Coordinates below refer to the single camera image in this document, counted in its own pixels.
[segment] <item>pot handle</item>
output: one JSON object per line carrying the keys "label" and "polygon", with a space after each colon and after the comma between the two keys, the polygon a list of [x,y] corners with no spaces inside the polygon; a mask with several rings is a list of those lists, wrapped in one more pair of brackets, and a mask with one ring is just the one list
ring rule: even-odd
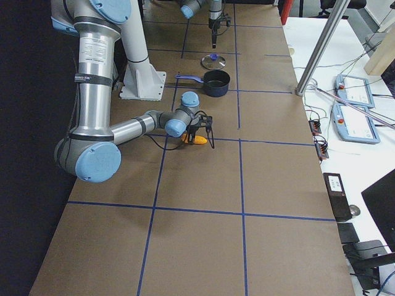
{"label": "pot handle", "polygon": [[198,83],[203,83],[202,78],[200,78],[200,77],[198,77],[198,76],[180,75],[180,74],[177,74],[177,75],[175,75],[175,78],[176,78],[176,79],[191,79],[191,80],[194,80],[194,81],[196,81],[196,82],[198,82]]}

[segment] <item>saucepan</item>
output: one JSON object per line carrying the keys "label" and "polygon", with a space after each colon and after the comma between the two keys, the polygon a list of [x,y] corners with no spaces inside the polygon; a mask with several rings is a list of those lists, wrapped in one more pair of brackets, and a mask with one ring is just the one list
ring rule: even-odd
{"label": "saucepan", "polygon": [[230,76],[222,70],[212,70],[206,72],[203,78],[191,75],[177,74],[177,79],[191,79],[198,83],[203,83],[203,91],[210,97],[222,97],[228,92]]}

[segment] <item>white wall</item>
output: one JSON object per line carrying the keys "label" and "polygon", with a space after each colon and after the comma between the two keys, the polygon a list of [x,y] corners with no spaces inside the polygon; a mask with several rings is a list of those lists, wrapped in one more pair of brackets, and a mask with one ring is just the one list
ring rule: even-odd
{"label": "white wall", "polygon": [[[366,3],[366,11],[370,14],[370,16],[376,21],[377,24],[380,24],[388,12],[390,10],[389,6],[395,0],[367,0]],[[381,24],[381,27],[387,27],[391,23],[395,22],[395,11],[392,11],[390,15],[386,18],[386,20]]]}

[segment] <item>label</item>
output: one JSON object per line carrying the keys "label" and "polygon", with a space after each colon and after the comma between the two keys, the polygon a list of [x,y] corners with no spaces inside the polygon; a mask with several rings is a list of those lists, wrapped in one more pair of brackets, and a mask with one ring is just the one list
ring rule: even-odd
{"label": "label", "polygon": [[342,192],[340,179],[337,176],[328,176],[329,185],[332,191]]}
{"label": "label", "polygon": [[80,63],[107,64],[108,42],[102,39],[80,38]]}

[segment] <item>white desk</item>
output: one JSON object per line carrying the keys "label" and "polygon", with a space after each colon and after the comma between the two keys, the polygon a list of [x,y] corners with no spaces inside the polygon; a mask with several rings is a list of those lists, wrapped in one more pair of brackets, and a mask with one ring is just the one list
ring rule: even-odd
{"label": "white desk", "polygon": [[[304,69],[298,67],[307,65],[325,22],[326,20],[316,18],[289,18],[284,26],[287,43],[294,48],[292,59],[297,79],[300,79],[304,71]],[[356,59],[363,52],[364,48],[351,26],[346,20],[342,20],[326,48],[319,66],[343,64]],[[379,76],[368,76],[366,74],[364,65],[368,60],[367,55],[363,56],[355,64],[350,75],[368,78],[370,83],[379,80]],[[318,87],[321,89],[333,89],[337,74],[349,64],[317,68],[313,78],[317,80]],[[382,80],[372,83],[370,87],[374,94],[391,94]],[[375,97],[374,101],[376,107],[372,110],[395,118],[394,99]],[[322,135],[327,139],[329,147],[329,159],[322,162],[322,172],[339,173],[343,180],[349,204],[354,204],[360,208],[361,214],[350,220],[360,241],[379,239],[385,245],[381,233],[365,206],[361,192],[395,168],[395,130],[387,127],[377,128],[381,142],[376,145],[341,141],[333,128],[333,124],[328,126],[332,103],[333,99],[323,94],[316,91],[306,91],[306,104],[324,109],[328,116],[327,119],[321,120]],[[323,111],[314,110],[321,117],[325,116]],[[355,277],[352,280],[355,294],[362,295],[358,280]]]}

